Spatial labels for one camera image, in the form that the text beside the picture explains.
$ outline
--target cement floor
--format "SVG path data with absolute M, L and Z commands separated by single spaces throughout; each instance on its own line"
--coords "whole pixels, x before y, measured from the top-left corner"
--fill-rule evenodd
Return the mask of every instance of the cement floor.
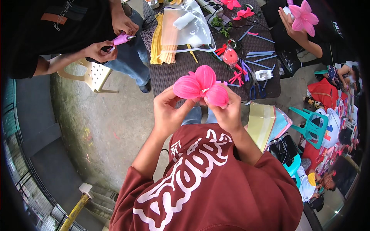
M 128 3 L 142 14 L 141 0 Z M 78 71 L 73 65 L 68 68 Z M 297 125 L 303 118 L 288 111 L 288 107 L 309 108 L 304 105 L 302 97 L 306 95 L 307 84 L 315 81 L 313 72 L 318 68 L 299 69 L 294 77 L 281 80 L 278 98 L 256 102 L 276 105 Z M 104 88 L 118 90 L 119 93 L 97 94 L 84 82 L 63 79 L 57 74 L 51 78 L 54 113 L 72 163 L 85 182 L 118 192 L 128 167 L 153 128 L 154 96 L 152 92 L 141 93 L 133 79 L 115 71 Z M 249 106 L 242 105 L 244 125 L 248 117 Z M 297 143 L 299 134 L 293 129 L 288 132 Z M 166 149 L 169 139 L 164 144 Z M 162 177 L 167 163 L 168 154 L 163 151 L 154 174 L 155 181 Z

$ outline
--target blue jeans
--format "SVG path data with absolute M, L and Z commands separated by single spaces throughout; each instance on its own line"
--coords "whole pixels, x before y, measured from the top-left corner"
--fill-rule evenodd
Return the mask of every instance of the blue jeans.
M 202 111 L 200 107 L 193 107 L 190 112 L 185 116 L 182 125 L 185 124 L 198 124 L 202 123 Z M 217 123 L 215 114 L 211 109 L 208 108 L 208 118 L 206 123 Z
M 135 34 L 136 37 L 132 39 L 132 42 L 118 45 L 117 58 L 108 61 L 104 66 L 127 74 L 136 80 L 137 85 L 144 86 L 150 80 L 149 68 L 143 63 L 148 62 L 147 48 L 140 35 L 144 20 L 134 9 L 129 18 L 139 26 L 139 30 Z

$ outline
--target pink flower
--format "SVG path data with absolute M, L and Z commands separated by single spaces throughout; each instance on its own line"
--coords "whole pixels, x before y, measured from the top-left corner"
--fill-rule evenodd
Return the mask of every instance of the pink flower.
M 189 75 L 179 78 L 174 84 L 174 94 L 183 99 L 196 99 L 207 96 L 212 105 L 223 107 L 229 102 L 225 88 L 216 83 L 216 74 L 210 66 L 202 65 Z
M 237 0 L 221 0 L 221 2 L 227 5 L 229 10 L 232 10 L 234 7 L 242 7 Z
M 306 0 L 302 1 L 301 7 L 296 5 L 289 5 L 289 9 L 295 20 L 292 24 L 292 29 L 295 31 L 301 31 L 305 29 L 307 33 L 311 36 L 315 36 L 315 29 L 313 25 L 319 23 L 319 19 L 311 13 L 310 4 Z
M 252 12 L 251 9 L 247 7 L 247 10 L 239 10 L 237 14 L 238 16 L 234 18 L 234 20 L 236 21 L 242 19 L 241 17 L 246 18 L 254 15 L 254 12 Z

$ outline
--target woven table surface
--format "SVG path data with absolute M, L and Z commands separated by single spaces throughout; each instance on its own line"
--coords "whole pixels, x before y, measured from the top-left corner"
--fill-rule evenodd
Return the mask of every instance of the woven table surface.
M 154 19 L 155 14 L 158 13 L 158 11 L 162 8 L 162 4 L 159 8 L 152 10 L 150 9 L 146 1 L 143 1 L 143 2 L 144 2 L 143 3 L 144 4 L 144 18 L 148 18 L 147 21 L 144 23 L 143 27 L 156 26 L 156 20 L 154 21 L 154 23 L 151 23 L 149 26 L 146 25 L 146 23 L 149 23 Z M 254 8 L 254 12 L 260 11 L 260 7 L 255 0 L 239 0 L 239 3 L 242 6 L 244 4 L 252 5 Z M 223 8 L 223 14 L 230 19 L 232 18 L 232 15 L 236 16 L 236 13 L 240 9 L 242 9 L 242 8 L 234 7 L 234 9 L 231 11 L 227 9 L 226 6 L 223 6 L 222 8 Z M 208 15 L 208 13 L 205 11 L 203 11 L 203 13 L 205 16 Z M 232 28 L 231 30 L 229 30 L 230 38 L 237 41 L 244 34 L 244 32 L 247 31 L 249 27 L 254 24 L 253 21 L 257 19 L 257 14 L 251 17 L 248 17 L 248 19 L 252 22 L 246 21 L 243 18 L 239 21 L 231 20 L 234 27 L 239 27 L 242 25 L 246 25 L 246 26 L 243 26 L 241 28 Z M 259 17 L 257 23 L 259 24 L 255 24 L 255 26 L 251 29 L 251 32 L 259 33 L 258 34 L 259 36 L 272 40 L 270 31 L 267 28 L 263 27 L 263 26 L 268 27 L 263 14 Z M 222 45 L 226 43 L 227 38 L 221 33 L 215 34 L 217 32 L 218 31 L 216 29 L 211 28 L 211 33 L 214 34 L 213 38 L 216 43 L 216 47 L 221 48 Z M 245 56 L 248 52 L 274 51 L 275 50 L 273 43 L 266 41 L 264 39 L 261 39 L 261 38 L 251 36 L 251 35 L 246 35 L 241 40 L 241 44 L 243 46 L 242 58 L 244 60 L 248 60 L 251 62 L 253 62 L 254 60 L 268 57 L 268 56 L 246 59 Z M 151 76 L 154 96 L 157 96 L 164 89 L 174 84 L 176 80 L 178 80 L 181 76 L 188 75 L 189 71 L 195 72 L 195 70 L 201 65 L 210 66 L 215 71 L 217 80 L 228 81 L 234 76 L 233 71 L 227 69 L 225 66 L 225 63 L 219 62 L 218 60 L 213 58 L 210 54 L 208 54 L 208 52 L 204 52 L 204 51 L 193 51 L 193 52 L 198 60 L 198 63 L 195 62 L 190 52 L 179 52 L 179 53 L 176 53 L 176 57 L 175 57 L 176 63 L 174 64 L 166 64 L 166 63 L 163 63 L 162 65 L 150 64 L 149 69 L 150 69 L 150 76 Z M 278 97 L 280 95 L 280 76 L 279 76 L 277 57 L 259 61 L 258 63 L 264 66 L 270 67 L 270 68 L 272 68 L 274 64 L 276 64 L 276 67 L 273 70 L 274 77 L 268 80 L 268 83 L 266 84 L 265 92 L 266 92 L 266 98 Z M 264 67 L 259 67 L 254 64 L 249 64 L 249 63 L 246 63 L 246 64 L 251 68 L 252 71 L 266 69 Z M 259 83 L 263 86 L 265 81 L 260 81 Z M 236 80 L 234 84 L 238 85 L 239 84 L 238 80 Z M 230 89 L 232 89 L 235 93 L 237 93 L 242 98 L 242 101 L 248 101 L 250 100 L 249 92 L 250 92 L 251 85 L 252 85 L 252 81 L 248 81 L 248 82 L 245 82 L 244 85 L 242 85 L 241 87 L 230 86 Z M 261 98 L 258 90 L 256 90 L 256 95 L 257 95 L 256 96 L 257 99 Z

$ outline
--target wall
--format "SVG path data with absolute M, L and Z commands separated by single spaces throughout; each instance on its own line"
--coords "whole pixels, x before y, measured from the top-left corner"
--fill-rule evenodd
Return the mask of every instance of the wall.
M 22 148 L 52 197 L 70 213 L 81 197 L 80 175 L 70 162 L 60 137 L 50 98 L 50 76 L 17 80 L 17 113 Z M 76 221 L 89 231 L 101 231 L 103 224 L 83 209 Z

